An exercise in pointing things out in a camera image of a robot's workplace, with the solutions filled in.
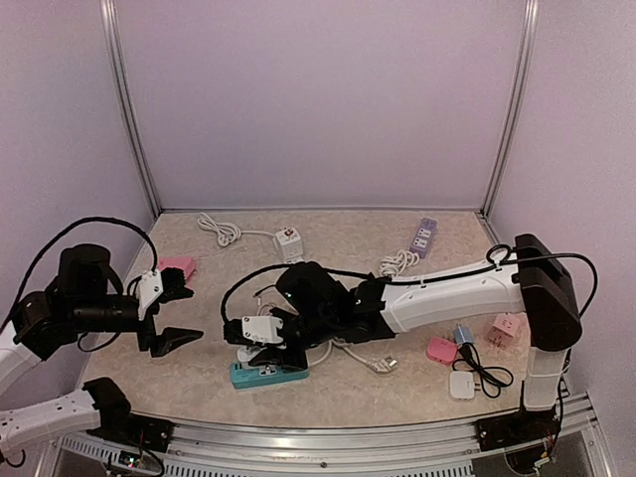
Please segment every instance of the power plug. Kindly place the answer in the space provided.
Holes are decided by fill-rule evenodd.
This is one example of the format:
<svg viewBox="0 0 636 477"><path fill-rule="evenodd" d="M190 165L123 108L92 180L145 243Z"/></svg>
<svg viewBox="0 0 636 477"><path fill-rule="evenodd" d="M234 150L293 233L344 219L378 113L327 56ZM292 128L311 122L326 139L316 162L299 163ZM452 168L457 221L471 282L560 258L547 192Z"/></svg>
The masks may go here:
<svg viewBox="0 0 636 477"><path fill-rule="evenodd" d="M285 263L302 261L302 238L294 227L274 234L274 247L278 257Z"/></svg>

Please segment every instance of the white arm segment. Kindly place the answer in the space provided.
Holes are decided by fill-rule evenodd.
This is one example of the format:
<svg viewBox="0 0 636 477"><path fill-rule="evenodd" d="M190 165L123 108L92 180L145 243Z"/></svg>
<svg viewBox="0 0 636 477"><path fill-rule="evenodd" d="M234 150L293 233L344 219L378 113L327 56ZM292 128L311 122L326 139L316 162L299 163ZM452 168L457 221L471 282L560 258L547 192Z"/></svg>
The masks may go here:
<svg viewBox="0 0 636 477"><path fill-rule="evenodd" d="M22 343L16 345L13 342L15 336L13 323L9 322L0 335L0 396L14 381L42 363L42 360Z"/></svg>
<svg viewBox="0 0 636 477"><path fill-rule="evenodd" d="M396 281L423 280L463 273L488 265L490 263L484 260L439 273L401 277ZM387 285L382 297L385 302L382 316L394 333L403 333L429 323L456 320L466 316L521 313L526 310L524 299L519 284L513 283L512 279L512 275L517 271L516 266L503 266L498 270L423 286Z"/></svg>
<svg viewBox="0 0 636 477"><path fill-rule="evenodd" d="M0 452L11 456L38 442L55 439L69 432L96 429L99 411L87 391L15 410L0 412Z"/></svg>
<svg viewBox="0 0 636 477"><path fill-rule="evenodd" d="M398 281L414 281L451 275L484 268L486 260L439 273L403 277ZM419 326L466 316L526 311L521 288L512 276L516 266L465 278L428 283L426 285L385 287L382 316L394 333L403 333ZM524 386L524 406L527 410L549 410L557 401L558 383L567 350L549 352L531 347Z"/></svg>

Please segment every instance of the teal power strip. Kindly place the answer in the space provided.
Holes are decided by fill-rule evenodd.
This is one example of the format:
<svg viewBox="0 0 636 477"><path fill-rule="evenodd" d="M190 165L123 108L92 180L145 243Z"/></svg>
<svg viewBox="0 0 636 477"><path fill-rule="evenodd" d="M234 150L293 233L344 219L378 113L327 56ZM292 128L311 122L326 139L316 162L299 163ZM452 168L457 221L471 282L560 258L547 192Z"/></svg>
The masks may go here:
<svg viewBox="0 0 636 477"><path fill-rule="evenodd" d="M245 369L241 363L230 365L230 381L236 390L247 390L261 386L280 385L309 377L309 370L283 371L277 366L261 366Z"/></svg>

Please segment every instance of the white wall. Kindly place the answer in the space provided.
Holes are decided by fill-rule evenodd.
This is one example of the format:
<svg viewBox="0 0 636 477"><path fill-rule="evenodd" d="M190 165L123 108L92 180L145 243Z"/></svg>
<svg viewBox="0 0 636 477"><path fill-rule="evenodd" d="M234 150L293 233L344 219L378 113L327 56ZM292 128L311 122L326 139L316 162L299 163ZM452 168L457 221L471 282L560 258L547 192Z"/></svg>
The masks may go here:
<svg viewBox="0 0 636 477"><path fill-rule="evenodd" d="M533 232L600 273L571 381L589 390L619 475L636 456L636 3L543 2L510 163L494 211L505 240ZM579 301L589 290L573 270Z"/></svg>
<svg viewBox="0 0 636 477"><path fill-rule="evenodd" d="M151 217L126 142L99 5L83 0L0 2L0 316L35 254L70 222L117 216L147 229ZM84 226L62 242L106 245L122 273L139 247L129 231ZM56 275L62 247L46 256L27 291ZM12 408L71 391L86 355L75 346L15 383ZM21 470L33 475L37 452Z"/></svg>
<svg viewBox="0 0 636 477"><path fill-rule="evenodd" d="M524 4L117 2L163 206L477 209Z"/></svg>

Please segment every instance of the ventilation grille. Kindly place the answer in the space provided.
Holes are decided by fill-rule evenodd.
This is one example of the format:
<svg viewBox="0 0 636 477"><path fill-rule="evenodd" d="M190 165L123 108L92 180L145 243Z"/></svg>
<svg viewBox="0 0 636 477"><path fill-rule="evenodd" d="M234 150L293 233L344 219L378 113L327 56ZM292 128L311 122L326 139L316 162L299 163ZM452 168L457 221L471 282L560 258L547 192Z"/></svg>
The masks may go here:
<svg viewBox="0 0 636 477"><path fill-rule="evenodd" d="M108 457L112 462L116 462L119 457L119 450L116 444L93 442L82 438L81 434L67 435L62 438L62 449L74 454L81 455L88 459L107 462ZM290 473L281 472L249 472L233 471L228 469L215 468L215 466L203 466L179 462L178 457L173 455L164 459L166 467L166 477L289 477ZM306 473L306 477L325 476L326 472L320 474ZM475 477L472 462L467 460L455 464L421 467L411 469L406 472L367 472L343 474L347 477Z"/></svg>

